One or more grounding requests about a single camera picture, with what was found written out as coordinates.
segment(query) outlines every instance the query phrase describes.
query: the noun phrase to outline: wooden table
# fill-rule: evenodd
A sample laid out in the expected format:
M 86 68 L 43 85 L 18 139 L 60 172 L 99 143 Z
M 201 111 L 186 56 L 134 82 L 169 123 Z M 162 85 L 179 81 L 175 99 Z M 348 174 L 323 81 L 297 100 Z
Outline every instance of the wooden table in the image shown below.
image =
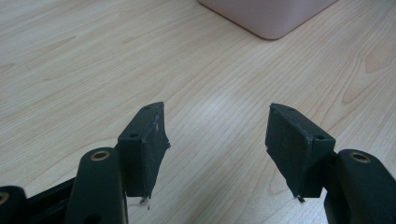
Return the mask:
M 396 1 L 340 0 L 265 41 L 194 0 L 2 1 L 0 185 L 28 197 L 164 101 L 172 147 L 130 223 L 327 223 L 265 150 L 289 105 L 396 176 Z

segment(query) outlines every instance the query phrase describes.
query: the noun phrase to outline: tabletop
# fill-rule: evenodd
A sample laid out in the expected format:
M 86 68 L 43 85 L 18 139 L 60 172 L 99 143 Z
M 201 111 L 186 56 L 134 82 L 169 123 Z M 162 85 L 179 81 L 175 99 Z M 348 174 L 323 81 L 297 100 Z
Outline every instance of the tabletop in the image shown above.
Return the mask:
M 31 197 L 74 177 L 163 101 L 172 147 L 130 223 L 327 223 L 326 192 L 299 203 L 266 153 L 269 105 L 396 176 L 395 15 L 340 0 L 268 41 L 195 0 L 1 1 L 0 186 Z

